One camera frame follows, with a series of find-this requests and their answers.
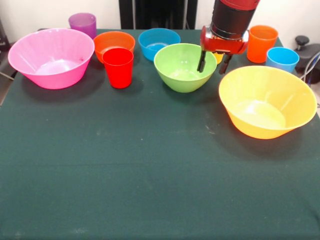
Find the white wall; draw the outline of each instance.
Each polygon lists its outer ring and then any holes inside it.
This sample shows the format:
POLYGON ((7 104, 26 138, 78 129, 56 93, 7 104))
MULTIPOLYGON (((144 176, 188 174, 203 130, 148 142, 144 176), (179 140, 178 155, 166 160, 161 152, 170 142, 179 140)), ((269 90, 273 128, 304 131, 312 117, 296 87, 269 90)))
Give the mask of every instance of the white wall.
MULTIPOLYGON (((197 29, 211 23, 213 6, 214 0, 198 0, 197 29)), ((320 43, 319 10, 320 0, 260 0, 250 25, 276 28, 289 48, 295 48, 297 35, 320 43)), ((118 0, 0 0, 0 18, 11 42, 39 28, 68 27, 69 16, 79 12, 94 14, 98 28, 121 28, 118 0)))
POLYGON ((0 18, 10 42, 40 28, 67 28, 72 14, 89 12, 97 27, 120 29, 118 0, 0 0, 0 18))
MULTIPOLYGON (((215 0, 198 0, 195 27, 211 23, 215 0)), ((295 37, 306 35, 320 43, 320 0, 260 0, 250 26, 269 25, 277 29, 283 45, 295 48, 295 37)))

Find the orange bowl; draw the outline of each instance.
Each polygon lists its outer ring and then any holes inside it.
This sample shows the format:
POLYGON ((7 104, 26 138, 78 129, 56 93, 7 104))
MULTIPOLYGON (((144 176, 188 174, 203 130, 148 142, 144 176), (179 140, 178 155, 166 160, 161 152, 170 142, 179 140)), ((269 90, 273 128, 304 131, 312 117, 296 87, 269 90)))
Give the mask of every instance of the orange bowl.
POLYGON ((245 66, 228 73, 219 96, 233 124, 257 139, 274 139, 307 124, 317 112, 313 91, 278 68, 245 66))
POLYGON ((125 48, 134 52, 136 40, 129 33, 122 31, 107 31, 99 34, 94 39, 94 52, 101 63, 102 55, 109 49, 125 48))

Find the blue cup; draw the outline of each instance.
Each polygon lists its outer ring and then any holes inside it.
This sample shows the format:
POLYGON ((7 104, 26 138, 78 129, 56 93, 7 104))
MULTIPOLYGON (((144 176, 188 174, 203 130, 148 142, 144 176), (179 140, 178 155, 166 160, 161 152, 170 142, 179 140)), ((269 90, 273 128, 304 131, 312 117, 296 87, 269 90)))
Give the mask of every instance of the blue cup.
POLYGON ((179 44, 181 39, 175 31, 170 29, 152 28, 141 33, 138 41, 145 58, 154 61, 160 49, 171 44, 179 44))
POLYGON ((292 73, 299 62, 299 55, 286 47, 273 47, 266 53, 266 66, 292 73))

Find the pink bowl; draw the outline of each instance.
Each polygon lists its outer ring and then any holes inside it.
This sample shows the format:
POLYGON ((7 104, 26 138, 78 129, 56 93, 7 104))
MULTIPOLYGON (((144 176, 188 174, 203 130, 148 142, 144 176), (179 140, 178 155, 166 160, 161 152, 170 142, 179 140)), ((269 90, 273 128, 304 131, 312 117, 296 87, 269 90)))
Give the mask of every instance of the pink bowl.
POLYGON ((63 89, 85 74, 95 51, 85 33, 68 28, 51 28, 31 33, 10 49, 10 65, 45 89, 63 89))

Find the purple cup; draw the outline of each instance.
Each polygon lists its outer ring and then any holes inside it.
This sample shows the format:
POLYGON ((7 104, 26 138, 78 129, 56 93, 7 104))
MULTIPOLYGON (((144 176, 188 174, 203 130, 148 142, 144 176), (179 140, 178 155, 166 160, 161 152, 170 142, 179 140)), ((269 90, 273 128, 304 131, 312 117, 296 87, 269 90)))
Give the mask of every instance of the purple cup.
POLYGON ((91 13, 81 12, 69 17, 69 24, 72 29, 89 35, 92 39, 97 36, 96 16, 91 13))

